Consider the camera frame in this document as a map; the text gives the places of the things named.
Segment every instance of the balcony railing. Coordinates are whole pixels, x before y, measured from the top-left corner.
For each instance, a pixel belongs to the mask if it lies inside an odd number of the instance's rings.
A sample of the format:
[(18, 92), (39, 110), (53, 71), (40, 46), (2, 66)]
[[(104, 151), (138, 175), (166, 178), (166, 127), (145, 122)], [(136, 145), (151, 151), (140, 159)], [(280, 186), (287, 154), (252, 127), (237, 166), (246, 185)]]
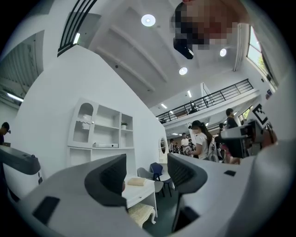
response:
[(229, 100), (235, 96), (243, 94), (252, 89), (253, 86), (251, 85), (249, 80), (245, 79), (241, 82), (238, 82), (234, 85), (226, 87), (212, 94), (206, 95), (197, 100), (192, 100), (187, 104), (174, 108), (156, 117), (162, 124), (164, 124), (166, 122), (173, 121), (188, 114), (193, 114), (203, 109), (217, 105), (221, 102)]

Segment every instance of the white chair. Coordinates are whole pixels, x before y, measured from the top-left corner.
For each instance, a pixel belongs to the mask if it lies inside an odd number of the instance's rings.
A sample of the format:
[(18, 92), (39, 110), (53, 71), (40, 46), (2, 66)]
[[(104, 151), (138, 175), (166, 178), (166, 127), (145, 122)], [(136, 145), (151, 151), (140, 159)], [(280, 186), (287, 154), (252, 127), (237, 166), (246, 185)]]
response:
[[(141, 178), (146, 178), (149, 180), (153, 180), (153, 173), (145, 170), (144, 168), (139, 168), (137, 170), (138, 176)], [(154, 181), (154, 187), (155, 187), (155, 192), (158, 193), (160, 190), (162, 191), (162, 195), (165, 196), (165, 193), (163, 192), (163, 182), (160, 181)]]

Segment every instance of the dark floor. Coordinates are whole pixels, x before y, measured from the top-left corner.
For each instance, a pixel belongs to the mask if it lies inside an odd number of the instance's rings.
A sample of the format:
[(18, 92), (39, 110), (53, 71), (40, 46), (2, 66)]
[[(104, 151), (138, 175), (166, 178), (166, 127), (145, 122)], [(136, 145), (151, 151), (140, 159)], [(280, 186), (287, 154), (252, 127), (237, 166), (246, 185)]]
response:
[(143, 224), (143, 229), (154, 237), (164, 237), (172, 233), (172, 225), (176, 213), (178, 192), (171, 189), (172, 197), (167, 189), (164, 189), (165, 197), (162, 192), (155, 194), (158, 218), (155, 218), (156, 223), (152, 224), (149, 220)]

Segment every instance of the black metal railing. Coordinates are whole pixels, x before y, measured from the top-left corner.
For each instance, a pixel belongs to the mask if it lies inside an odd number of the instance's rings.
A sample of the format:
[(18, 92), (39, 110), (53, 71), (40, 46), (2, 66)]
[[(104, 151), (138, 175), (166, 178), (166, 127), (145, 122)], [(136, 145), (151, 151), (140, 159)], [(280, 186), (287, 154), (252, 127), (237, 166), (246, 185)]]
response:
[(162, 113), (156, 117), (163, 124), (186, 116), (188, 114), (193, 114), (203, 109), (209, 108), (252, 89), (253, 86), (249, 82), (249, 79), (245, 79), (241, 82), (226, 87), (222, 90), (216, 91), (212, 94), (208, 94), (197, 100), (192, 100), (187, 104), (174, 108), (168, 112)]
[(77, 0), (68, 16), (62, 35), (58, 56), (74, 46), (74, 39), (86, 15), (97, 0)]

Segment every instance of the white box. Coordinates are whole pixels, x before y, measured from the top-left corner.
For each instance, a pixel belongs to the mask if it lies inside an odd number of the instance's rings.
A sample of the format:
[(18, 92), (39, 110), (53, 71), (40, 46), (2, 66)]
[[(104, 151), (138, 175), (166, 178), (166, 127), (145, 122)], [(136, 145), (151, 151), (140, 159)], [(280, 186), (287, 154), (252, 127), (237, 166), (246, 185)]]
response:
[(95, 143), (94, 147), (98, 147), (98, 148), (118, 148), (118, 144), (117, 143), (109, 143), (109, 144)]

